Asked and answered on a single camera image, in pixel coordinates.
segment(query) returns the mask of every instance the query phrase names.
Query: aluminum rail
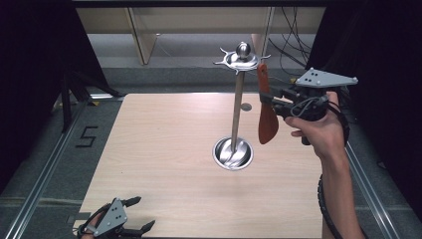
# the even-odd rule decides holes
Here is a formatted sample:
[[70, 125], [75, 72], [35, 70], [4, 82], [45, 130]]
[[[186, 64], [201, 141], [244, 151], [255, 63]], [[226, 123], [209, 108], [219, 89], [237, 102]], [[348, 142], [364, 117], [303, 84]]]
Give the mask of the aluminum rail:
[[385, 238], [396, 239], [400, 238], [397, 229], [394, 227], [391, 217], [375, 190], [372, 187], [366, 173], [364, 172], [362, 166], [360, 165], [359, 160], [357, 159], [356, 154], [351, 148], [350, 143], [347, 143], [346, 146], [347, 156], [350, 162], [350, 170], [356, 179], [357, 184], [360, 187], [360, 190], [368, 203], [372, 214], [378, 223], [379, 228], [381, 229], [382, 234]]
[[5, 236], [6, 239], [18, 239], [22, 237], [22, 234], [24, 233], [32, 215], [34, 214], [38, 201], [40, 200], [44, 189], [48, 185], [50, 178], [53, 175], [53, 172], [58, 162], [60, 161], [60, 158], [67, 146], [69, 138], [74, 132], [75, 124], [86, 106], [87, 102], [81, 102], [80, 105], [76, 108], [74, 112], [74, 120], [72, 121], [68, 130], [63, 132], [60, 136], [58, 142], [55, 145], [55, 148], [53, 149], [49, 159], [46, 162], [46, 165], [43, 168], [43, 171], [35, 182], [34, 187], [26, 198], [18, 215], [10, 225], [8, 232]]

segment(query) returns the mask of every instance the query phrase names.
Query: black cable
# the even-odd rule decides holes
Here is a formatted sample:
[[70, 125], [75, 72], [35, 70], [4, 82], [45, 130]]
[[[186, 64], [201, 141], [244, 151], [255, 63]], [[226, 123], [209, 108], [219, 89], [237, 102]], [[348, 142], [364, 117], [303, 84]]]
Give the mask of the black cable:
[[272, 40], [271, 38], [268, 39], [268, 41], [282, 54], [286, 55], [288, 58], [290, 58], [292, 61], [298, 63], [299, 65], [301, 65], [302, 67], [305, 67], [306, 65], [304, 63], [302, 63], [301, 61], [299, 61], [298, 59], [296, 59], [294, 56], [290, 55], [289, 53], [285, 52], [283, 49], [281, 49], [280, 47], [278, 47]]
[[299, 49], [299, 48], [297, 48], [297, 47], [295, 47], [295, 46], [293, 46], [291, 43], [289, 43], [289, 39], [286, 39], [286, 37], [285, 37], [285, 35], [284, 34], [282, 34], [282, 37], [283, 37], [283, 40], [285, 40], [285, 42], [288, 42], [288, 45], [291, 47], [291, 48], [293, 48], [293, 49], [295, 49], [295, 50], [297, 50], [297, 51], [301, 51], [301, 49]]
[[301, 74], [290, 73], [290, 72], [286, 71], [286, 69], [283, 68], [283, 66], [282, 66], [282, 56], [280, 56], [279, 63], [280, 63], [280, 67], [282, 68], [283, 72], [285, 72], [286, 74], [291, 75], [291, 76], [295, 76], [295, 77], [301, 76]]
[[287, 16], [287, 14], [286, 14], [286, 12], [285, 12], [285, 9], [282, 7], [282, 11], [283, 11], [283, 14], [284, 14], [284, 16], [285, 16], [285, 18], [286, 18], [286, 21], [288, 22], [288, 25], [289, 25], [289, 28], [290, 28], [290, 33], [289, 33], [289, 38], [288, 38], [288, 40], [286, 41], [286, 43], [285, 43], [285, 47], [286, 47], [286, 45], [287, 44], [289, 44], [290, 46], [292, 46], [290, 43], [289, 43], [289, 40], [290, 40], [290, 37], [293, 35], [295, 38], [296, 38], [296, 40], [298, 41], [298, 44], [299, 44], [299, 46], [300, 46], [300, 48], [298, 49], [299, 51], [301, 51], [301, 54], [302, 54], [302, 56], [303, 56], [303, 58], [304, 58], [304, 60], [305, 60], [305, 62], [307, 63], [308, 62], [308, 56], [307, 56], [307, 54], [306, 54], [306, 51], [305, 51], [305, 49], [304, 49], [304, 47], [302, 46], [302, 44], [304, 43], [302, 40], [301, 40], [301, 38], [299, 37], [299, 31], [298, 31], [298, 21], [297, 21], [297, 16], [298, 16], [298, 8], [297, 7], [294, 7], [294, 22], [293, 22], [293, 24], [291, 24], [291, 22], [290, 22], [290, 20], [289, 20], [289, 18], [288, 18], [288, 16]]
[[340, 233], [334, 225], [334, 222], [332, 222], [331, 217], [329, 216], [328, 210], [326, 209], [325, 198], [323, 197], [322, 175], [320, 176], [319, 182], [317, 184], [317, 201], [319, 203], [319, 209], [322, 213], [323, 220], [328, 226], [329, 231], [335, 239], [342, 239]]
[[329, 104], [332, 104], [332, 105], [334, 105], [335, 107], [337, 107], [338, 109], [340, 109], [340, 106], [339, 106], [338, 104], [336, 104], [336, 103], [334, 103], [334, 102], [331, 102], [331, 101], [328, 101], [328, 103], [329, 103]]
[[356, 117], [356, 110], [352, 98], [350, 97], [349, 91], [346, 87], [341, 88], [338, 91], [338, 99], [340, 100], [341, 110], [348, 111], [348, 114], [343, 114], [348, 118], [348, 123], [350, 124], [359, 124]]

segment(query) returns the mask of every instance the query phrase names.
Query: black backdrop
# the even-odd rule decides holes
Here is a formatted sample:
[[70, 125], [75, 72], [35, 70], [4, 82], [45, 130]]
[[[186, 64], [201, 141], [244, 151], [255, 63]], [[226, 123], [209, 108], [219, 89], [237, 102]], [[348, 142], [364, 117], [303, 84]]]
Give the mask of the black backdrop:
[[349, 88], [357, 118], [422, 221], [422, 7], [418, 0], [369, 0], [345, 25], [327, 8], [310, 67], [358, 77]]
[[71, 0], [0, 1], [0, 61], [1, 192], [29, 156], [64, 72], [106, 78]]

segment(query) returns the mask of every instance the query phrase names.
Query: metal stand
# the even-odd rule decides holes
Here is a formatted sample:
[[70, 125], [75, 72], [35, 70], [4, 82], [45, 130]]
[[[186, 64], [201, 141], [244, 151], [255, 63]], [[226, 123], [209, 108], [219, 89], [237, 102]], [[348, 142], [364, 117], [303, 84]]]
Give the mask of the metal stand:
[[240, 109], [242, 103], [243, 83], [245, 72], [257, 69], [261, 59], [251, 53], [251, 47], [247, 43], [240, 43], [236, 52], [226, 52], [222, 62], [215, 63], [226, 65], [236, 70], [236, 92], [233, 110], [232, 135], [217, 141], [213, 148], [215, 161], [221, 167], [236, 171], [247, 167], [254, 156], [251, 145], [244, 139], [238, 137]]

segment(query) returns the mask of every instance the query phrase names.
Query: wooden tabletop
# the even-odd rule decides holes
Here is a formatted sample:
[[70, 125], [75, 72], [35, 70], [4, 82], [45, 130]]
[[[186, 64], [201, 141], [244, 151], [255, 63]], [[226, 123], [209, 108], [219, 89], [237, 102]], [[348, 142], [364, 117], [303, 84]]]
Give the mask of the wooden tabletop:
[[241, 112], [239, 137], [254, 157], [229, 171], [212, 151], [231, 134], [234, 94], [127, 95], [80, 212], [140, 196], [125, 208], [124, 227], [156, 220], [144, 237], [320, 238], [313, 148], [291, 137], [282, 118], [276, 137], [261, 145], [259, 95], [243, 94], [243, 103], [252, 109]]

